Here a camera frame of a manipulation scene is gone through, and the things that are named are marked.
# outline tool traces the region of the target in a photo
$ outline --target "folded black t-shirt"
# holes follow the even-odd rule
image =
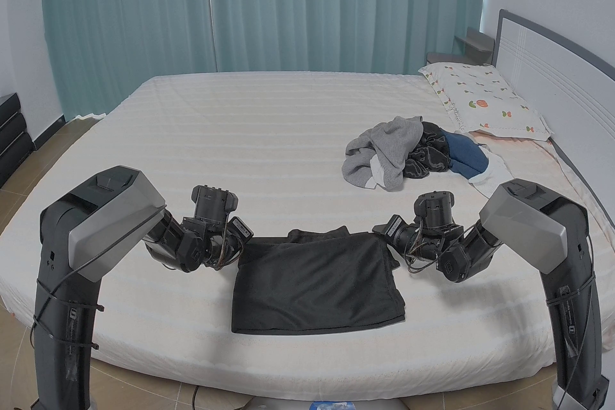
[[[378,328],[404,320],[404,300],[380,237],[346,227],[253,238],[239,260],[234,333],[301,335]]]

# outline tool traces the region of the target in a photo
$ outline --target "mattress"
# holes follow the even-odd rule
[[[73,144],[31,192],[0,237],[0,294],[31,324],[41,210],[115,165],[144,171],[181,220],[191,190],[207,184],[239,197],[237,214],[259,236],[291,229],[370,230],[433,190],[455,194],[466,226],[486,198],[448,171],[403,189],[360,189],[341,174],[346,144],[378,122],[422,115],[454,131],[419,76],[311,72],[155,77]],[[615,235],[588,190],[548,144],[480,136],[515,177],[555,189],[590,211],[603,343],[613,345]],[[508,248],[461,284],[433,268],[394,271],[406,320],[379,329],[311,336],[231,333],[236,266],[172,272],[137,245],[100,291],[93,357],[142,373],[250,395],[375,399],[456,390],[534,374],[554,361],[537,271]]]

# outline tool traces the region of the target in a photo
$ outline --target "pillowcase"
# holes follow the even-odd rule
[[[494,66],[432,63],[419,72],[464,133],[482,131],[540,141],[551,136],[542,116],[514,93]]]

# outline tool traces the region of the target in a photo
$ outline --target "headboard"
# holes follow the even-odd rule
[[[563,36],[501,10],[493,64],[549,125],[560,156],[615,220],[615,68]]]

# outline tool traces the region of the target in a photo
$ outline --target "gray clothing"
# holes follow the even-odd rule
[[[361,188],[374,188],[370,163],[377,156],[384,172],[384,188],[390,190],[401,185],[408,154],[423,134],[421,122],[422,116],[409,119],[396,116],[391,122],[378,123],[364,131],[346,146],[346,160],[342,165],[344,179]]]

